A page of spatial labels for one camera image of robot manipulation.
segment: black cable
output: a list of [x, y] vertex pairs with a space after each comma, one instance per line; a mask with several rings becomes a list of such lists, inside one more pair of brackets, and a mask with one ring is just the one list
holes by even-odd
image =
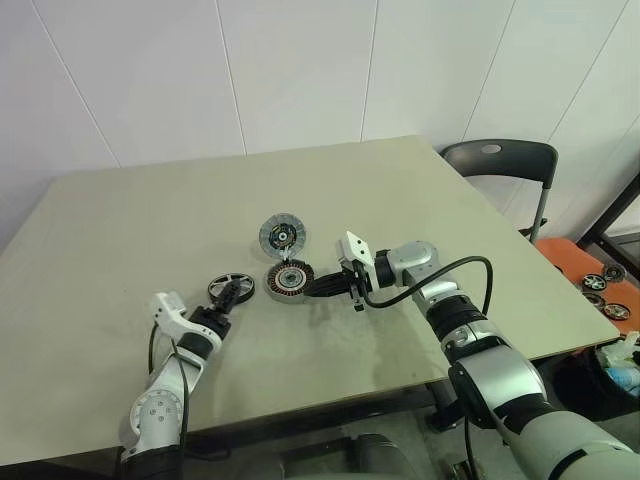
[[180, 374], [182, 375], [182, 426], [180, 427], [180, 451], [182, 454], [182, 461], [184, 462], [185, 447], [187, 446], [187, 425], [189, 424], [189, 385], [187, 383], [187, 375], [184, 373], [184, 367], [182, 366], [182, 358], [178, 353], [178, 347], [176, 342], [171, 339], [171, 348], [173, 348], [173, 354], [178, 360], [180, 365]]
[[[153, 356], [154, 356], [154, 343], [155, 337], [158, 332], [158, 324], [154, 323], [153, 328], [151, 329], [151, 333], [149, 335], [149, 351], [148, 351], [148, 368], [149, 374], [153, 372]], [[182, 415], [182, 424], [180, 427], [180, 447], [182, 449], [183, 460], [185, 457], [193, 458], [197, 460], [203, 460], [206, 462], [218, 462], [220, 460], [226, 460], [231, 457], [231, 449], [225, 447], [217, 454], [206, 455], [202, 453], [192, 452], [186, 448], [187, 442], [187, 427], [189, 424], [189, 384], [187, 383], [187, 376], [184, 372], [184, 367], [182, 366], [182, 360], [180, 359], [177, 346], [173, 340], [171, 340], [171, 347], [173, 349], [173, 353], [180, 365], [180, 374], [182, 375], [182, 384], [183, 384], [183, 415]]]
[[[472, 263], [472, 262], [481, 262], [482, 264], [484, 264], [485, 269], [487, 270], [484, 302], [482, 304], [482, 314], [486, 315], [489, 312], [489, 304], [491, 303], [491, 293], [493, 291], [493, 266], [491, 265], [491, 262], [489, 261], [488, 258], [481, 257], [481, 256], [464, 257], [464, 258], [461, 258], [460, 260], [456, 260], [455, 262], [452, 262], [449, 265], [442, 267], [440, 270], [438, 270], [434, 274], [429, 275], [426, 278], [423, 278], [415, 285], [412, 285], [411, 287], [407, 288], [404, 292], [384, 302], [372, 301], [369, 298], [369, 295], [367, 293], [366, 285], [361, 285], [364, 301], [367, 303], [367, 305], [369, 305], [372, 308], [390, 307], [391, 305], [395, 305], [396, 303], [401, 302], [405, 298], [410, 297], [419, 289], [424, 287], [426, 284], [433, 282], [435, 279], [441, 277], [445, 273], [450, 272], [451, 270], [458, 268], [462, 265], [465, 265], [467, 263]], [[362, 266], [359, 264], [355, 264], [355, 267], [358, 273], [358, 277], [364, 283], [365, 276], [364, 276], [364, 271]], [[470, 470], [469, 473], [471, 474], [471, 480], [479, 480], [478, 470], [476, 468], [476, 463], [475, 463], [475, 460], [473, 459], [473, 451], [471, 449], [471, 437], [469, 434], [469, 417], [465, 417], [464, 419], [464, 443], [465, 443], [465, 448], [467, 450], [467, 463], [469, 464], [469, 470]]]
[[[487, 270], [487, 286], [484, 294], [484, 303], [482, 305], [482, 313], [486, 315], [487, 312], [489, 311], [489, 303], [491, 303], [491, 292], [493, 290], [493, 267], [491, 266], [491, 262], [489, 261], [488, 258], [480, 257], [480, 256], [464, 257], [464, 258], [461, 258], [460, 260], [456, 260], [455, 262], [451, 262], [449, 265], [442, 267], [440, 270], [438, 270], [434, 274], [429, 275], [426, 278], [423, 278], [415, 285], [412, 285], [411, 287], [407, 288], [404, 292], [399, 293], [395, 297], [389, 300], [386, 300], [384, 302], [374, 302], [373, 300], [371, 300], [371, 298], [369, 298], [369, 294], [367, 293], [366, 288], [363, 288], [364, 301], [367, 303], [367, 305], [369, 305], [372, 308], [390, 307], [391, 305], [395, 305], [396, 303], [404, 300], [405, 298], [410, 297], [415, 292], [417, 292], [422, 287], [424, 287], [427, 283], [433, 282], [434, 280], [441, 277], [445, 273], [450, 272], [454, 268], [458, 268], [462, 265], [465, 265], [467, 263], [472, 263], [472, 262], [483, 263]], [[358, 275], [360, 276], [361, 279], [364, 280], [364, 275], [361, 273], [362, 267], [360, 265], [357, 265], [357, 269], [359, 270]]]
[[471, 473], [471, 480], [479, 480], [476, 462], [473, 459], [473, 451], [471, 450], [471, 436], [469, 435], [469, 417], [464, 419], [464, 445], [467, 449], [467, 463]]
[[156, 332], [158, 331], [158, 324], [154, 322], [151, 333], [149, 334], [149, 349], [147, 350], [147, 368], [149, 375], [153, 372], [153, 344], [156, 341]]

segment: gray table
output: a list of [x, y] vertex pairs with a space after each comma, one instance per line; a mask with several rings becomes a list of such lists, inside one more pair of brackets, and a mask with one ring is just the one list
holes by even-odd
[[[146, 306], [175, 289], [190, 310], [216, 275], [262, 281], [260, 225], [305, 223], [299, 258], [337, 270], [349, 229], [372, 250], [423, 239], [442, 262], [485, 255], [492, 320], [528, 357], [617, 330], [418, 137], [74, 174], [57, 180], [0, 257], [0, 463], [114, 446], [146, 381]], [[480, 305], [484, 270], [456, 277]], [[392, 289], [385, 292], [395, 293]], [[192, 399], [201, 429], [431, 382], [446, 375], [411, 301], [356, 314], [347, 296], [233, 311]]]

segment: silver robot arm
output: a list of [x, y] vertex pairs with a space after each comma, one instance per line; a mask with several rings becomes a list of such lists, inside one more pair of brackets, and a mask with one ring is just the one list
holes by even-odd
[[[441, 268], [436, 249], [421, 241], [372, 258], [366, 242], [348, 232], [338, 249], [341, 277], [334, 274], [332, 282], [319, 279], [319, 288], [312, 285], [310, 296], [335, 295], [352, 282], [348, 292], [356, 307], [362, 303], [360, 297], [375, 306], [368, 291], [392, 284], [412, 287]], [[495, 428], [502, 435], [528, 478], [640, 478], [640, 455], [586, 418], [547, 402], [537, 370], [451, 275], [421, 286], [412, 298], [451, 364], [449, 378], [463, 411], [475, 425]]]
[[171, 338], [173, 351], [153, 370], [147, 389], [120, 425], [121, 478], [182, 478], [182, 434], [188, 397], [209, 360], [220, 351], [231, 328], [226, 315], [239, 293], [239, 283], [229, 283], [214, 306], [198, 307], [189, 320], [184, 318], [186, 308], [177, 293], [154, 295], [153, 318], [157, 328]]

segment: orange tray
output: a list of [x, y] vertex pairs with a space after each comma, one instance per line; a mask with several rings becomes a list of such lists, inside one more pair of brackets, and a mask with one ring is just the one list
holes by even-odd
[[[536, 248], [554, 265], [560, 267], [571, 283], [582, 284], [588, 273], [602, 273], [602, 262], [581, 250], [566, 238], [545, 238], [536, 242]], [[614, 321], [621, 334], [640, 330], [640, 290], [627, 280], [609, 283], [600, 293], [607, 303], [621, 303], [631, 311], [627, 320]]]

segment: white wall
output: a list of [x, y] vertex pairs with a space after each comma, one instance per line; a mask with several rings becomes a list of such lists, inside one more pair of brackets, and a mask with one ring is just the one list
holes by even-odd
[[640, 233], [640, 197], [636, 197], [631, 205], [607, 228], [607, 235], [612, 237], [628, 233]]
[[[0, 0], [0, 250], [74, 170], [418, 133], [560, 160], [545, 235], [637, 172], [640, 0]], [[473, 182], [516, 226], [528, 182]]]

